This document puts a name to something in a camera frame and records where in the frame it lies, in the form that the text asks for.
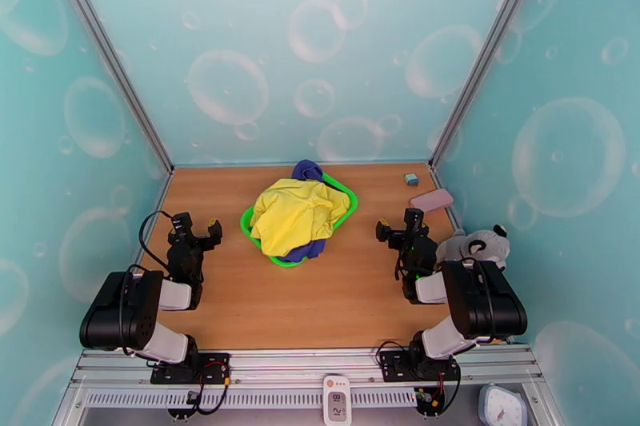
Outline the blue trousers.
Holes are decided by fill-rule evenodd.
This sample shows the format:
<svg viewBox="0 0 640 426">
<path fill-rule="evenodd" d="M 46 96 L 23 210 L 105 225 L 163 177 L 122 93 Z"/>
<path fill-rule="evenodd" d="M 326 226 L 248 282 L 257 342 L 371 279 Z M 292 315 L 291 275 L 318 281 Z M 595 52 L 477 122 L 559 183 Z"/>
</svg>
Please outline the blue trousers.
<svg viewBox="0 0 640 426">
<path fill-rule="evenodd" d="M 326 185 L 322 168 L 311 160 L 299 161 L 292 170 L 291 178 L 299 181 L 317 181 Z M 314 259 L 322 254 L 326 247 L 326 239 L 309 241 L 307 244 L 290 250 L 285 256 L 278 257 L 284 263 L 297 265 L 305 259 Z"/>
</svg>

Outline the grey plush raccoon toy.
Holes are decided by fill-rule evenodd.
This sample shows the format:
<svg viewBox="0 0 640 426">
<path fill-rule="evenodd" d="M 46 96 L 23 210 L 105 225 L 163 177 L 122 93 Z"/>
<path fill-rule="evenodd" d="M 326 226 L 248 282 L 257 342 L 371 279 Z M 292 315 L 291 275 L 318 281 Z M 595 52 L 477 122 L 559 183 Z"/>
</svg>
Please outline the grey plush raccoon toy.
<svg viewBox="0 0 640 426">
<path fill-rule="evenodd" d="M 492 229 L 482 229 L 468 235 L 457 231 L 438 245 L 436 264 L 474 258 L 477 261 L 493 261 L 500 271 L 504 271 L 509 255 L 510 242 L 506 229 L 501 225 L 494 225 Z"/>
</svg>

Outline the pink flat case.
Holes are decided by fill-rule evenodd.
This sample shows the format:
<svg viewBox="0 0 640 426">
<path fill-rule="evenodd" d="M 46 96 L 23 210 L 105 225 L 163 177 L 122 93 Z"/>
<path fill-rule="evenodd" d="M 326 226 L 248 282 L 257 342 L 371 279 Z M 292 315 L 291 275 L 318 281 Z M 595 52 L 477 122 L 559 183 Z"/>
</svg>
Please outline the pink flat case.
<svg viewBox="0 0 640 426">
<path fill-rule="evenodd" d="M 410 207 L 424 213 L 431 213 L 450 207 L 454 203 L 453 196 L 444 188 L 435 189 L 410 199 Z"/>
</svg>

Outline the white digital thermometer display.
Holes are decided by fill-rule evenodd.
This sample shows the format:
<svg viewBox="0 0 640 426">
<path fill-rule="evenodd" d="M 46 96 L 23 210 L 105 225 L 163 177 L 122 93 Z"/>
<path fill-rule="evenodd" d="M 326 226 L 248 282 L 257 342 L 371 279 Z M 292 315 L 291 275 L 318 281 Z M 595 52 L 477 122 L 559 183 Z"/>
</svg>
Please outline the white digital thermometer display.
<svg viewBox="0 0 640 426">
<path fill-rule="evenodd" d="M 322 417 L 325 426 L 351 426 L 352 399 L 349 379 L 342 375 L 326 375 L 322 385 Z"/>
</svg>

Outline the white alarm clock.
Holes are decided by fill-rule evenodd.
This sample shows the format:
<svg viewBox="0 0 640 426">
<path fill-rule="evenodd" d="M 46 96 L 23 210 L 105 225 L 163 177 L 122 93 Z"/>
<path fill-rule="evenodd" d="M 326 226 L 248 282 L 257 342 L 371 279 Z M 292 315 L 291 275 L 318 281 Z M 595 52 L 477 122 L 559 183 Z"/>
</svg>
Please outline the white alarm clock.
<svg viewBox="0 0 640 426">
<path fill-rule="evenodd" d="M 527 426 L 528 409 L 519 393 L 487 384 L 478 395 L 478 418 L 485 426 Z"/>
</svg>

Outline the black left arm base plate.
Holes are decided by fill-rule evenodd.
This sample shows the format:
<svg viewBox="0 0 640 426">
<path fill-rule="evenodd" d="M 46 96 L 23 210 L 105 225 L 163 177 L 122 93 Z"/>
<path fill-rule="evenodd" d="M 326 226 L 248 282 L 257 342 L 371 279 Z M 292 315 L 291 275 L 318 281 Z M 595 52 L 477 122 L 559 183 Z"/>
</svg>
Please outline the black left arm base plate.
<svg viewBox="0 0 640 426">
<path fill-rule="evenodd" d="M 153 367 L 151 384 L 214 384 L 222 385 L 230 379 L 230 354 L 226 352 L 198 352 L 187 355 L 180 364 L 159 363 Z"/>
</svg>

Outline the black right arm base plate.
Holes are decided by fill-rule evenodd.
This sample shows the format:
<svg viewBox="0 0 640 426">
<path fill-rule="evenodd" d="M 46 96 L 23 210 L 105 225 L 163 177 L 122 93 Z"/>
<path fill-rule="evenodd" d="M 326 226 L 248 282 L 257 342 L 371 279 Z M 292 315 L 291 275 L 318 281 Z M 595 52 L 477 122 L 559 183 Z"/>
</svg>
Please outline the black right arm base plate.
<svg viewBox="0 0 640 426">
<path fill-rule="evenodd" d="M 429 357 L 411 358 L 408 352 L 384 349 L 377 355 L 385 382 L 457 381 L 462 377 L 455 360 L 435 360 Z"/>
</svg>

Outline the aluminium table edge rail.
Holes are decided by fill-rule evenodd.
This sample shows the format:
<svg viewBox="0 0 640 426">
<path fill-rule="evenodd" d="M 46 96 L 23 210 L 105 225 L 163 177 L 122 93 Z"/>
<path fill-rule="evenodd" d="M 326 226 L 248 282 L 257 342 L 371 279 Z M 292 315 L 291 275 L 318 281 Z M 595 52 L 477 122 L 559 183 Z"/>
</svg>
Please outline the aluminium table edge rail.
<svg viewBox="0 0 640 426">
<path fill-rule="evenodd" d="M 326 375 L 346 376 L 355 388 L 384 387 L 373 348 L 231 350 L 230 380 L 236 388 L 316 388 Z M 544 379 L 530 347 L 479 346 L 456 356 L 463 385 L 526 383 Z M 71 388 L 150 386 L 145 361 L 116 352 L 83 351 L 70 378 Z"/>
</svg>

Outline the aluminium frame post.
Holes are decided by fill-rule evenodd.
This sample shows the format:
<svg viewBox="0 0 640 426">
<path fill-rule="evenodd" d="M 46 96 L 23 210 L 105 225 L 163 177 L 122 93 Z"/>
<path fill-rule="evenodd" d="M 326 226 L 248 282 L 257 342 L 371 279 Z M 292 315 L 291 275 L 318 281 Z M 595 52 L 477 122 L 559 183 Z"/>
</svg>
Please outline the aluminium frame post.
<svg viewBox="0 0 640 426">
<path fill-rule="evenodd" d="M 154 151 L 155 156 L 162 163 L 164 170 L 168 174 L 174 172 L 174 164 L 171 161 L 161 138 L 154 127 L 140 97 L 137 94 L 134 84 L 125 69 L 121 58 L 116 53 L 113 42 L 104 27 L 104 22 L 99 19 L 98 13 L 91 0 L 70 0 L 71 5 L 94 42 L 99 55 L 110 75 L 114 78 L 115 85 L 124 97 L 130 112 L 140 126 L 146 140 Z"/>
<path fill-rule="evenodd" d="M 489 72 L 498 48 L 500 48 L 522 1 L 502 0 L 499 5 L 498 12 L 472 65 L 469 76 L 462 85 L 454 108 L 428 161 L 428 166 L 433 173 L 437 173 L 439 166 L 445 161 L 446 153 L 474 101 L 475 94 Z"/>
</svg>

